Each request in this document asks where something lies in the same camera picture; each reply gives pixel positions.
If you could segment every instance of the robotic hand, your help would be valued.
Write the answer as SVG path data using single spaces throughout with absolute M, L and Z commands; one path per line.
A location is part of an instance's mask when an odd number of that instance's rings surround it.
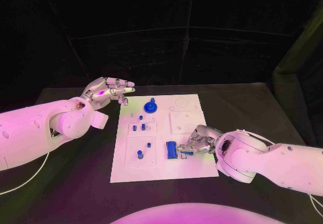
M 0 171 L 16 167 L 80 138 L 90 126 L 103 129 L 108 116 L 98 112 L 111 101 L 127 106 L 124 93 L 134 92 L 134 83 L 98 78 L 81 97 L 54 101 L 0 114 Z
M 222 133 L 208 126 L 198 125 L 188 145 L 181 145 L 178 151 L 215 153 L 218 170 L 244 183 L 251 183 L 255 174 L 260 173 L 279 186 L 323 196 L 320 148 L 274 144 L 244 130 Z

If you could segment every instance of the dark table surface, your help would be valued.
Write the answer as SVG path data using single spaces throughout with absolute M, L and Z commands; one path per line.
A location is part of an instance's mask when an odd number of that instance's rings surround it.
M 36 104 L 80 96 L 82 90 L 44 89 Z M 303 145 L 266 84 L 140 86 L 130 96 L 172 94 L 199 94 L 211 127 L 224 132 L 245 129 L 273 142 Z M 119 103 L 111 102 L 100 111 L 110 116 L 104 130 L 91 127 L 80 139 L 52 151 L 35 179 L 0 196 L 2 223 L 106 224 L 133 212 L 172 203 L 214 203 L 286 223 L 322 223 L 309 196 L 280 188 L 261 175 L 251 184 L 222 173 L 209 178 L 110 183 Z M 0 172 L 2 192 L 29 179 L 44 159 L 45 156 Z

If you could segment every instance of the blue knob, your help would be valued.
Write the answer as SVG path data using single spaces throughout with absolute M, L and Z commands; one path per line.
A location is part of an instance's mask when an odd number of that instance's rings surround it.
M 150 99 L 150 102 L 143 107 L 147 113 L 155 113 L 157 111 L 157 104 L 155 103 L 155 98 Z
M 137 154 L 139 154 L 139 159 L 142 159 L 143 158 L 143 152 L 142 152 L 142 150 L 137 152 Z

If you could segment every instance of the hole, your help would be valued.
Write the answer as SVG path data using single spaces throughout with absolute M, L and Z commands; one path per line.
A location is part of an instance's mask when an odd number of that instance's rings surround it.
M 6 131 L 2 132 L 2 135 L 6 139 L 9 139 L 9 133 Z
M 35 124 L 36 128 L 41 128 L 39 122 L 36 120 L 33 121 L 33 124 Z

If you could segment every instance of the white board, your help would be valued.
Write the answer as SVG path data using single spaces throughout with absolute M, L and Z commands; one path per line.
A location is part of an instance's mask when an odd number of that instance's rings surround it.
M 111 183 L 219 176 L 212 154 L 183 157 L 178 152 L 178 159 L 168 159 L 166 142 L 176 141 L 178 146 L 185 144 L 196 126 L 206 125 L 199 96 L 127 98 L 129 106 L 121 106 L 120 110 Z M 156 100 L 157 111 L 147 113 L 143 106 L 152 98 Z M 139 159 L 139 150 L 143 151 L 143 159 Z

